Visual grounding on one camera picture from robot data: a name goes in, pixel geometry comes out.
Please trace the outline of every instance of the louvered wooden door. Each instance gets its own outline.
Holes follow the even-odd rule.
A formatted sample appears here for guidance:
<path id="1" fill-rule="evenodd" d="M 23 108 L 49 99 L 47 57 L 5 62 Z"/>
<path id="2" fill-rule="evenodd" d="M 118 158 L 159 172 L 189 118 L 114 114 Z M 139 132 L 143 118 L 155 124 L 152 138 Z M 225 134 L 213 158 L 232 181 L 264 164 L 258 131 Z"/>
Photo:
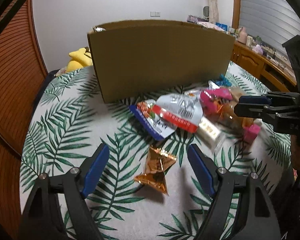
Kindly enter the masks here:
<path id="1" fill-rule="evenodd" d="M 21 215 L 22 147 L 45 76 L 27 0 L 0 34 L 0 223 L 13 238 Z"/>

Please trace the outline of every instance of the blue gripper pad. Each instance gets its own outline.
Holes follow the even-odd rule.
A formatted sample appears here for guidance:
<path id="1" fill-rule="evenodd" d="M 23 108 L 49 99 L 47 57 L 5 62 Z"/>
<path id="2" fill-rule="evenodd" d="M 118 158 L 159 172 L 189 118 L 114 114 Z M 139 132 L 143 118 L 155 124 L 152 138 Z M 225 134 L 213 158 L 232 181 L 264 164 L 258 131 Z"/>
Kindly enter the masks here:
<path id="1" fill-rule="evenodd" d="M 239 103 L 271 105 L 271 99 L 265 96 L 241 96 L 239 98 Z"/>
<path id="2" fill-rule="evenodd" d="M 190 162 L 190 165 L 200 183 L 202 190 L 206 194 L 208 194 L 211 198 L 213 198 L 216 194 L 216 190 L 214 189 L 216 181 L 214 181 L 214 179 L 217 180 L 217 173 L 215 172 L 217 166 L 214 165 L 213 161 L 210 158 L 205 157 L 203 155 L 203 153 L 201 152 L 201 150 L 198 148 L 196 144 L 191 144 L 189 146 L 187 155 L 188 155 L 188 160 Z M 215 166 L 214 177 L 210 173 L 205 163 L 203 162 L 203 159 L 207 162 L 210 161 L 211 163 L 209 163 L 209 165 L 212 168 Z"/>
<path id="3" fill-rule="evenodd" d="M 92 163 L 89 171 L 84 177 L 84 186 L 80 191 L 82 196 L 86 198 L 92 193 L 105 169 L 105 166 L 109 160 L 109 147 L 106 144 L 101 144 L 94 155 L 97 155 L 94 162 Z"/>

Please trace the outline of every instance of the white wall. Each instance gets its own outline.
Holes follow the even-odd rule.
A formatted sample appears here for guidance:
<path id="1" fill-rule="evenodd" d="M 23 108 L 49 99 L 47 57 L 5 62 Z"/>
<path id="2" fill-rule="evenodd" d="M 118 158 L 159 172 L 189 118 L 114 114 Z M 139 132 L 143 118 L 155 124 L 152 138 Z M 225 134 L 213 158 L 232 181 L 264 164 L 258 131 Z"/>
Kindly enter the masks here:
<path id="1" fill-rule="evenodd" d="M 159 19 L 185 21 L 189 14 L 202 16 L 206 5 L 208 0 L 33 0 L 33 14 L 41 53 L 51 71 L 66 66 L 69 52 L 88 45 L 87 32 L 92 26 L 149 19 L 150 11 L 161 12 Z M 227 19 L 224 11 L 222 20 Z"/>
<path id="2" fill-rule="evenodd" d="M 219 22 L 232 25 L 233 0 L 218 0 Z"/>

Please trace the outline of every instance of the metal screw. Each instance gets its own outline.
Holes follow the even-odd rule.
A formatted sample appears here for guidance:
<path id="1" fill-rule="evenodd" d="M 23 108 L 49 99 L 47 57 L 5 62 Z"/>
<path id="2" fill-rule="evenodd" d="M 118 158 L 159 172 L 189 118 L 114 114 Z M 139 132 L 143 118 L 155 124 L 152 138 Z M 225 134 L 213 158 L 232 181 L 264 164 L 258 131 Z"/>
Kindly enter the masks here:
<path id="1" fill-rule="evenodd" d="M 78 167 L 73 167 L 73 168 L 70 170 L 70 172 L 71 172 L 72 174 L 77 174 L 77 173 L 79 172 L 79 168 L 78 168 Z"/>
<path id="2" fill-rule="evenodd" d="M 220 167 L 220 168 L 218 169 L 218 171 L 219 171 L 219 173 L 221 173 L 221 174 L 225 174 L 225 173 L 227 172 L 227 169 L 224 168 L 224 167 Z"/>
<path id="3" fill-rule="evenodd" d="M 259 178 L 258 174 L 256 174 L 255 172 L 251 173 L 250 176 L 251 176 L 251 178 L 253 178 L 253 179 Z"/>
<path id="4" fill-rule="evenodd" d="M 45 179 L 46 177 L 48 176 L 48 174 L 47 173 L 41 173 L 40 175 L 39 175 L 39 179 Z"/>

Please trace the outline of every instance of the beige curtain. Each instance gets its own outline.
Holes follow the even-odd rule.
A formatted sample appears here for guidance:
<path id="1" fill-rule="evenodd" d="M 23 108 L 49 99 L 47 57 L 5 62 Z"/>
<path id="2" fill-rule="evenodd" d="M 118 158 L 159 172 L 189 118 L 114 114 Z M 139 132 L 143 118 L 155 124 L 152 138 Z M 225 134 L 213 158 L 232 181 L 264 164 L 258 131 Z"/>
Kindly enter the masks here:
<path id="1" fill-rule="evenodd" d="M 209 22 L 219 22 L 218 0 L 209 0 Z"/>

